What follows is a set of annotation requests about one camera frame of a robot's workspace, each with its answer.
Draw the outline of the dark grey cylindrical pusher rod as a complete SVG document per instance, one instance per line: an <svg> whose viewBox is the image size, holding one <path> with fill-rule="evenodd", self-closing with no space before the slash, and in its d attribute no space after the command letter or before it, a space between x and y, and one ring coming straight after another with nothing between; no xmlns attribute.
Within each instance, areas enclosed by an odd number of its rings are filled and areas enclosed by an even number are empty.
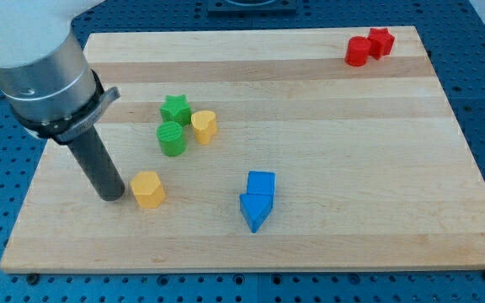
<svg viewBox="0 0 485 303"><path fill-rule="evenodd" d="M125 183L93 126L68 147L102 200L115 201L123 195Z"/></svg>

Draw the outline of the black flange with grey clamp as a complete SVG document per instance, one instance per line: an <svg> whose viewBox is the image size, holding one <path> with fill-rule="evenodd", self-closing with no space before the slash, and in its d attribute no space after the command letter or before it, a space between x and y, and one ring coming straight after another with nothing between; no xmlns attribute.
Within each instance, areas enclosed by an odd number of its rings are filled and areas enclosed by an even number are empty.
<svg viewBox="0 0 485 303"><path fill-rule="evenodd" d="M11 108L11 112L33 137L52 139L60 145L66 145L92 128L107 108L120 97L120 90L117 87L105 90L97 72L92 71L92 74L96 84L95 92L80 109L72 114L58 120L37 122L26 119L14 108Z"/></svg>

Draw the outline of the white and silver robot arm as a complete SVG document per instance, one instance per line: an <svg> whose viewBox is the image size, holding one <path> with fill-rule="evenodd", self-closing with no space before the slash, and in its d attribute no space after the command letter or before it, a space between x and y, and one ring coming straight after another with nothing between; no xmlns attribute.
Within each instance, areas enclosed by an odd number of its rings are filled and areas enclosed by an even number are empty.
<svg viewBox="0 0 485 303"><path fill-rule="evenodd" d="M0 90L32 135L67 146L101 199L125 184L94 125L120 97L104 89L72 29L100 0L0 1Z"/></svg>

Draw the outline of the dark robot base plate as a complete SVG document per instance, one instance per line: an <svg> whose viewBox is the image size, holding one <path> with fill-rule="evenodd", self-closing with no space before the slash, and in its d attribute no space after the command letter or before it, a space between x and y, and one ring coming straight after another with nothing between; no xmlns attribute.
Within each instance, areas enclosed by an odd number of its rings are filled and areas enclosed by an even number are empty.
<svg viewBox="0 0 485 303"><path fill-rule="evenodd" d="M207 13L294 13L296 0L209 0Z"/></svg>

